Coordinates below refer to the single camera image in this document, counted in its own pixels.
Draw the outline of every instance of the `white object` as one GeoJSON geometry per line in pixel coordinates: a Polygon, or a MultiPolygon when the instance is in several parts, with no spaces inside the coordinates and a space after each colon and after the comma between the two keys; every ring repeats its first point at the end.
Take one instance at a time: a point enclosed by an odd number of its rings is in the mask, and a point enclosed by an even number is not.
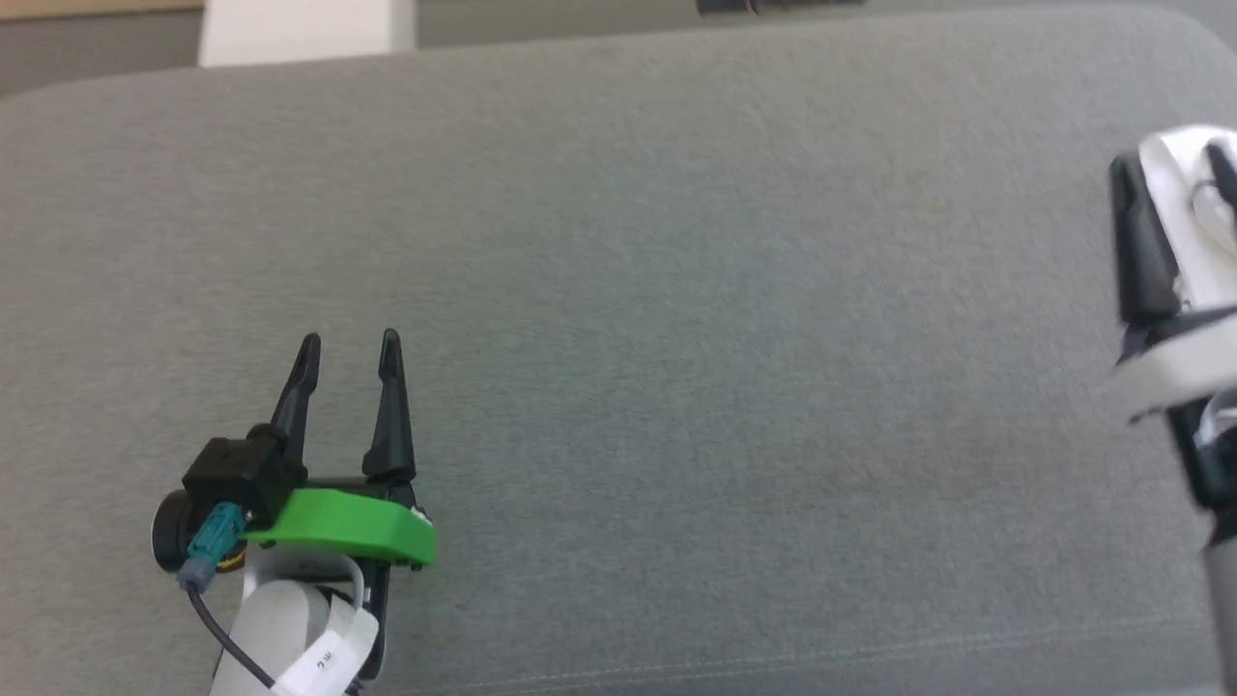
{"type": "Polygon", "coordinates": [[[356,561],[293,545],[251,545],[245,558],[240,611],[229,635],[267,674],[267,690],[228,653],[210,696],[341,696],[360,673],[379,633],[374,614],[361,608],[366,593],[356,561]],[[330,602],[317,588],[288,576],[353,577],[353,605],[330,602]]]}
{"type": "Polygon", "coordinates": [[[416,0],[208,0],[198,64],[286,63],[416,47],[416,0]]]}
{"type": "MultiPolygon", "coordinates": [[[[1237,304],[1237,234],[1232,210],[1210,182],[1204,146],[1237,132],[1191,125],[1152,135],[1138,146],[1147,188],[1180,273],[1183,309],[1237,304]]],[[[1128,418],[1237,388],[1237,315],[1159,342],[1113,373],[1112,389],[1128,418]]]]}

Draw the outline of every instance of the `stitching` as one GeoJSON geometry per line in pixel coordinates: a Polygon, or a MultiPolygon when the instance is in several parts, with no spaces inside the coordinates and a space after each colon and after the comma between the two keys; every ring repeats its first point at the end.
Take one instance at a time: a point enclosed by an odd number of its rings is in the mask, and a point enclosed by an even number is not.
{"type": "Polygon", "coordinates": [[[701,674],[689,674],[689,675],[677,675],[677,676],[672,675],[666,677],[653,676],[653,677],[640,677],[633,680],[611,681],[611,682],[594,681],[591,684],[543,686],[523,691],[503,692],[510,696],[518,696],[523,694],[538,694],[546,691],[558,691],[563,689],[585,689],[590,686],[602,686],[602,685],[609,686],[609,685],[623,685],[623,684],[643,684],[651,681],[673,681],[684,679],[704,679],[710,676],[731,676],[731,675],[755,674],[763,671],[779,671],[787,669],[797,669],[804,666],[804,664],[816,664],[816,665],[856,664],[856,663],[886,660],[886,659],[910,659],[920,655],[950,653],[954,650],[971,651],[971,650],[980,650],[988,648],[1035,645],[1039,643],[1045,643],[1051,639],[1055,639],[1056,637],[1064,637],[1065,639],[1070,640],[1085,640],[1087,638],[1101,637],[1101,635],[1122,635],[1122,634],[1139,633],[1165,624],[1202,626],[1206,622],[1202,617],[1196,617],[1196,616],[1152,616],[1152,617],[1139,617],[1123,621],[1098,622],[1091,624],[1049,628],[1049,629],[1024,632],[1024,633],[1007,633],[1007,634],[977,633],[970,635],[934,638],[929,640],[901,643],[901,644],[892,644],[883,647],[844,648],[834,650],[821,650],[816,653],[789,653],[783,655],[773,655],[763,658],[735,658],[727,660],[691,661],[691,663],[679,663],[669,665],[614,668],[604,670],[560,673],[560,674],[550,674],[541,676],[524,676],[517,679],[501,679],[495,681],[476,681],[456,686],[439,686],[432,689],[422,689],[418,690],[418,694],[453,694],[453,692],[461,692],[466,690],[482,689],[482,687],[520,686],[539,681],[559,681],[565,679],[596,679],[605,676],[636,675],[636,674],[672,671],[672,670],[729,668],[738,665],[763,665],[763,666],[756,666],[753,669],[713,673],[713,674],[701,673],[701,674]],[[784,661],[794,661],[797,664],[769,666],[771,663],[784,663],[784,661]]]}

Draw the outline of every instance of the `black cable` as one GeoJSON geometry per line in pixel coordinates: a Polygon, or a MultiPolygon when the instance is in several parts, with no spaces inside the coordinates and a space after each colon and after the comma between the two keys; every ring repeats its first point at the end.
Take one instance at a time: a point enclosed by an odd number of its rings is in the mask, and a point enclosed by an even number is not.
{"type": "Polygon", "coordinates": [[[271,679],[271,675],[266,674],[266,671],[254,661],[254,658],[246,655],[245,651],[240,649],[240,645],[236,645],[236,642],[234,642],[231,637],[224,632],[224,629],[219,628],[219,624],[215,622],[215,617],[210,616],[210,609],[208,609],[207,605],[202,601],[202,593],[198,592],[198,588],[189,587],[186,592],[189,595],[189,603],[193,605],[193,611],[198,612],[198,617],[202,618],[202,623],[207,624],[207,629],[210,630],[210,634],[215,637],[215,640],[224,647],[224,650],[228,650],[229,655],[235,658],[242,668],[247,669],[255,679],[261,681],[262,686],[266,689],[273,687],[275,680],[271,679]]]}

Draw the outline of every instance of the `gray fabric surface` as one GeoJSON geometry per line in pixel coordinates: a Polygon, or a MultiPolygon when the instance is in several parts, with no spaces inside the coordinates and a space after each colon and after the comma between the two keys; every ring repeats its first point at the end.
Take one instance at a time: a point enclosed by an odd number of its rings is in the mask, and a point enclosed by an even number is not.
{"type": "Polygon", "coordinates": [[[307,330],[307,464],[356,471],[388,324],[442,548],[372,694],[1204,682],[1202,524],[1097,391],[1105,167],[1235,83],[1191,21],[1110,9],[5,101],[4,691],[205,692],[153,509],[307,330]]]}

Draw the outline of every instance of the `robotic arm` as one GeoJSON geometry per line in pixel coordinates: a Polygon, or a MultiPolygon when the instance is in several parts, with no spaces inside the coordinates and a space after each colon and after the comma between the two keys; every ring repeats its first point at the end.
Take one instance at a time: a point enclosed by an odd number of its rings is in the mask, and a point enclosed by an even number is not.
{"type": "Polygon", "coordinates": [[[1237,694],[1237,132],[1194,125],[1110,167],[1126,417],[1163,413],[1199,507],[1225,687],[1237,694]]]}
{"type": "Polygon", "coordinates": [[[244,440],[210,440],[155,516],[156,561],[224,649],[212,696],[356,694],[382,669],[392,566],[434,561],[437,534],[412,488],[400,335],[382,336],[377,424],[356,478],[313,480],[302,464],[320,355],[319,336],[307,335],[271,422],[244,440]],[[242,601],[226,633],[202,593],[215,574],[239,570],[242,601]]]}

